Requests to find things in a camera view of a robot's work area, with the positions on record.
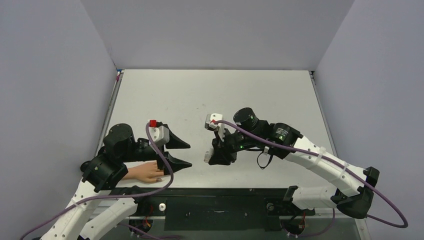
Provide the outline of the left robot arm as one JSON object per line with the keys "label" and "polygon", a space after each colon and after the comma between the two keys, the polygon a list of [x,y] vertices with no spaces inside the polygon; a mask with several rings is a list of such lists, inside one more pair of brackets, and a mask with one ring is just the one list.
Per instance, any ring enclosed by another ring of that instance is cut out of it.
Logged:
{"label": "left robot arm", "polygon": [[192,166],[167,151],[191,147],[175,136],[167,124],[152,120],[146,132],[148,138],[135,139],[129,124],[118,123],[110,128],[97,156],[81,166],[82,179],[77,190],[65,210],[53,218],[55,223],[41,236],[42,240],[99,240],[126,217],[145,214],[149,210],[146,197],[164,188],[142,193],[135,186],[129,193],[112,195],[129,173],[126,163],[155,160],[165,175]]}

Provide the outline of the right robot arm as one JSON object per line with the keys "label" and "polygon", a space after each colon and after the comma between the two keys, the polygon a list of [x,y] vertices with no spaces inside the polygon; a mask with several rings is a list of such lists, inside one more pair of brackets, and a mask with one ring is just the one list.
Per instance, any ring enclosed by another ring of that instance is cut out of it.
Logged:
{"label": "right robot arm", "polygon": [[351,165],[312,143],[299,130],[257,118],[250,107],[238,110],[232,122],[219,113],[210,113],[204,127],[215,135],[204,156],[211,166],[229,166],[237,160],[238,152],[256,148],[270,158],[300,165],[330,183],[329,187],[291,186],[282,199],[287,213],[336,208],[354,219],[367,216],[380,174],[376,168]]}

